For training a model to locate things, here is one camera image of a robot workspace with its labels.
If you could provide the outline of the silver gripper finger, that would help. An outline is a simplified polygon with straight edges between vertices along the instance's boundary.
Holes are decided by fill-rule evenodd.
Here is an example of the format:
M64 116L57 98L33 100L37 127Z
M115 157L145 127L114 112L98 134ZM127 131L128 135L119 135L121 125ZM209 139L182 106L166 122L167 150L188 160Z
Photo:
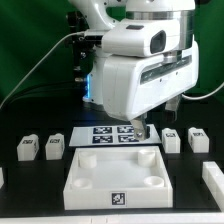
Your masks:
M175 122L177 120L179 105L180 96L176 96L166 102L165 115L168 122Z
M134 129L134 137L137 140L146 140L150 137L150 128L146 124L145 115L141 115L131 120Z

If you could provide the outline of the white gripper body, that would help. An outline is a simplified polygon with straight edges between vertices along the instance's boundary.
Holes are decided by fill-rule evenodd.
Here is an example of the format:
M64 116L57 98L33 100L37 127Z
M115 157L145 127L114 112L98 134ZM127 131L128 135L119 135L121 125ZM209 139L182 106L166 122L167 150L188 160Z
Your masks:
M103 68L103 106L113 118L131 121L182 94L198 80L198 44L182 52L178 62L164 63L162 54L149 58L109 56Z

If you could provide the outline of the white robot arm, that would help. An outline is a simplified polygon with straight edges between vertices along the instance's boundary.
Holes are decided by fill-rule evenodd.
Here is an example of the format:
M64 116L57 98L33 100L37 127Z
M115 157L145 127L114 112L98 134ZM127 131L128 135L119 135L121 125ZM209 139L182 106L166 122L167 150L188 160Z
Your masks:
M68 0L95 36L84 100L112 118L129 121L138 140L148 138L147 112L175 108L196 85L199 50L194 40L194 0Z

